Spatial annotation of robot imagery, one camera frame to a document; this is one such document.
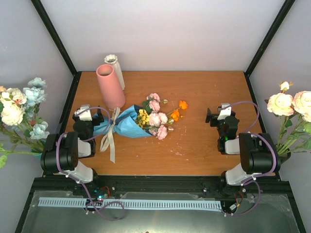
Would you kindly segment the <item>peach rose stem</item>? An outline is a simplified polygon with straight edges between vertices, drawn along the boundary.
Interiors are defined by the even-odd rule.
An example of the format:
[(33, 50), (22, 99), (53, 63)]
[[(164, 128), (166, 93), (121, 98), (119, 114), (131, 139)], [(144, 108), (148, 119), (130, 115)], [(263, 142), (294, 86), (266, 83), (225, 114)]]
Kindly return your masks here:
[(311, 150), (311, 92), (287, 93), (292, 82), (281, 82), (280, 91), (265, 100), (267, 110), (281, 119), (277, 143), (279, 154), (289, 150), (310, 152)]

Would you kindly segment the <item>black cylinder table edge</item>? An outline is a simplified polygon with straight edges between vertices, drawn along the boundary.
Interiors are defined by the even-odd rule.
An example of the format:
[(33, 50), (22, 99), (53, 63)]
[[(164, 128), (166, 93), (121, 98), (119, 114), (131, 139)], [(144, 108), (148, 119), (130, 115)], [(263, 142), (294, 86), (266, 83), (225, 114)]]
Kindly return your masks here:
[(276, 168), (275, 171), (279, 171), (281, 165), (285, 163), (291, 157), (291, 152), (289, 150), (285, 151), (282, 154), (278, 152), (278, 144), (275, 144), (275, 153), (276, 153)]

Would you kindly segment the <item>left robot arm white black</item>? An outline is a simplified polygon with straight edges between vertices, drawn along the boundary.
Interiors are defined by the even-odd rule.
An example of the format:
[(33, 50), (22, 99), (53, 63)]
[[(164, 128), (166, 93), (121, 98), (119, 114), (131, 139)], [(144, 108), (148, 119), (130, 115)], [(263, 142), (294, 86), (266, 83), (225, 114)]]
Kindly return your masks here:
[(94, 196), (100, 192), (101, 183), (94, 179), (96, 171), (80, 161), (95, 156), (94, 127), (105, 122), (102, 115), (105, 109), (96, 107), (94, 116), (92, 109), (89, 105), (82, 105), (72, 116), (74, 124), (71, 132), (47, 137), (40, 164), (46, 173), (64, 175), (76, 183), (84, 183), (84, 190)]

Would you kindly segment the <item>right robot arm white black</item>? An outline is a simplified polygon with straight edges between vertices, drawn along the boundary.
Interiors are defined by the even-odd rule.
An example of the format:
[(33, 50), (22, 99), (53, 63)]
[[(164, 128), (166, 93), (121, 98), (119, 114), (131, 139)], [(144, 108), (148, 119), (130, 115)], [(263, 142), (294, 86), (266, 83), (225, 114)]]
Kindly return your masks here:
[(218, 151), (224, 155), (240, 156), (240, 163), (223, 173), (229, 186), (245, 186), (259, 177), (278, 172), (281, 166), (280, 157), (268, 133), (250, 132), (254, 123), (242, 133), (238, 133), (240, 120), (236, 118), (232, 107), (244, 103), (259, 109), (251, 101), (239, 101), (233, 104), (222, 103), (217, 114), (207, 110), (206, 123), (215, 127), (219, 135)]

